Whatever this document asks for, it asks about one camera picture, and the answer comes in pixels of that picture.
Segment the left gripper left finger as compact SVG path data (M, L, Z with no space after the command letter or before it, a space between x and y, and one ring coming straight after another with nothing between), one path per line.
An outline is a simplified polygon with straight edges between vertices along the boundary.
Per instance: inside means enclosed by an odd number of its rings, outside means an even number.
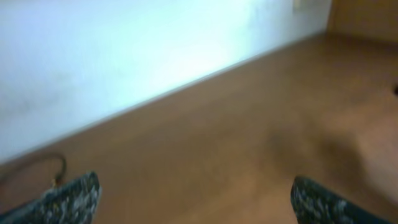
M88 172L1 214L1 224L91 224L100 198L98 176Z

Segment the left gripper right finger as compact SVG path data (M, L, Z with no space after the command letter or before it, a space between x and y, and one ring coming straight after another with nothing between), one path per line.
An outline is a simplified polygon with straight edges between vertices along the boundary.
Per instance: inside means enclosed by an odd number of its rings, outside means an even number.
M388 224L312 179L296 176L290 202L299 224Z

